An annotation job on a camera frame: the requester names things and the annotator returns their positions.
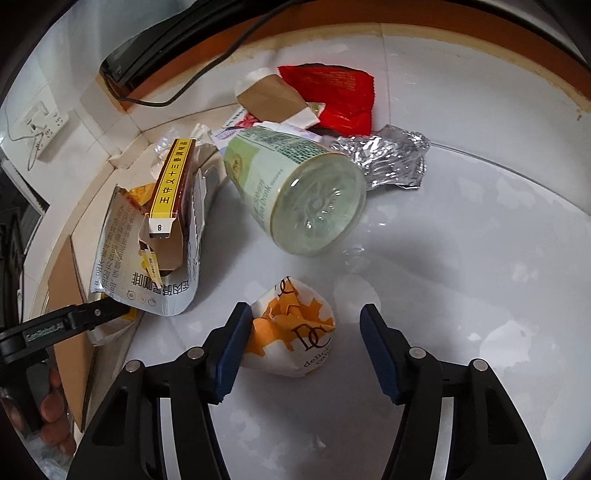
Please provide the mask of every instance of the plastic bottle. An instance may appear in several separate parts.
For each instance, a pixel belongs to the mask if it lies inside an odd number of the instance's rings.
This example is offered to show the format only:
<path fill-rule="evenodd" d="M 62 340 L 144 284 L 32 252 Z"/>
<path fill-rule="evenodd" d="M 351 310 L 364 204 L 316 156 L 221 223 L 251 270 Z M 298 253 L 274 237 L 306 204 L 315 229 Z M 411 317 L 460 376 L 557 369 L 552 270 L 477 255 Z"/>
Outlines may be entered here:
<path fill-rule="evenodd" d="M 242 130 L 224 154 L 252 216 L 283 250 L 314 255 L 341 238 L 365 204 L 363 173 L 345 155 L 264 127 Z"/>

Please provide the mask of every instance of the silver packaging bag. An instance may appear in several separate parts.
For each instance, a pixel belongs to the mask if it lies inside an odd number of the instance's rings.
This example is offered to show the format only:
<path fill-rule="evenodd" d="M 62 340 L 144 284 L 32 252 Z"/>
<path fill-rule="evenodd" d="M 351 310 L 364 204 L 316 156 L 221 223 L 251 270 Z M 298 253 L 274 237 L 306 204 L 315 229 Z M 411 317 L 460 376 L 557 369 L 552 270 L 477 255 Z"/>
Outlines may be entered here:
<path fill-rule="evenodd" d="M 335 138 L 330 146 L 363 170 L 369 191 L 380 185 L 419 188 L 431 144 L 422 133 L 386 125 L 371 136 Z"/>

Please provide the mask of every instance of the green bottle label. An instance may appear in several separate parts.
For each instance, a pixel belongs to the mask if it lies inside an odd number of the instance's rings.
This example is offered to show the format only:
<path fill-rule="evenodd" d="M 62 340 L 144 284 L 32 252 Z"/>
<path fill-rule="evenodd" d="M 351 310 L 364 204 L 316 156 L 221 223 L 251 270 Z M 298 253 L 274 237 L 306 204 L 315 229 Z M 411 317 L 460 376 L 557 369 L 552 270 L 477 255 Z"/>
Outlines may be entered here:
<path fill-rule="evenodd" d="M 224 163 L 252 216 L 271 235 L 273 207 L 285 181 L 300 164 L 327 153 L 311 140 L 252 127 L 230 141 Z"/>

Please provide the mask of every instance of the cardboard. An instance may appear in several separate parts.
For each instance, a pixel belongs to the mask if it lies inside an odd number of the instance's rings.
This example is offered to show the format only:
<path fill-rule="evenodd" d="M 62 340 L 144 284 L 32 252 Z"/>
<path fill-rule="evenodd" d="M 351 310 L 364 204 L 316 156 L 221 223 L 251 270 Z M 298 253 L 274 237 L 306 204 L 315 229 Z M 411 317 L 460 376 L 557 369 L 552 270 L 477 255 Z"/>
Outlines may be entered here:
<path fill-rule="evenodd" d="M 66 239 L 49 276 L 48 296 L 47 312 L 84 303 L 71 237 Z M 83 431 L 86 386 L 95 347 L 87 334 L 81 333 L 54 345 L 54 353 L 68 406 L 76 425 Z"/>
<path fill-rule="evenodd" d="M 184 262 L 184 235 L 198 164 L 196 152 L 194 139 L 174 140 L 139 229 L 139 250 L 148 275 L 158 288 L 163 286 L 164 273 L 180 268 Z"/>
<path fill-rule="evenodd" d="M 310 128 L 319 122 L 297 90 L 271 69 L 250 72 L 235 88 L 236 100 L 261 122 Z"/>

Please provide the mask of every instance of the orange pattern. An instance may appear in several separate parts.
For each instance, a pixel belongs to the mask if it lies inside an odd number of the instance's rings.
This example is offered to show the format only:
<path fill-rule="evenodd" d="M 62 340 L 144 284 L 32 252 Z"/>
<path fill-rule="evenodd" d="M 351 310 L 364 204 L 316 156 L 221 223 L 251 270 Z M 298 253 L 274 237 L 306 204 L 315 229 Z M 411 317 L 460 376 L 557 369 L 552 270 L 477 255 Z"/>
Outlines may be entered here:
<path fill-rule="evenodd" d="M 281 340 L 285 347 L 294 351 L 292 342 L 298 338 L 296 331 L 302 324 L 315 328 L 319 338 L 335 329 L 332 317 L 320 319 L 322 304 L 312 299 L 310 305 L 300 303 L 298 291 L 286 277 L 281 285 L 281 293 L 271 300 L 265 313 L 252 322 L 252 332 L 246 346 L 247 353 L 265 356 L 264 347 Z"/>

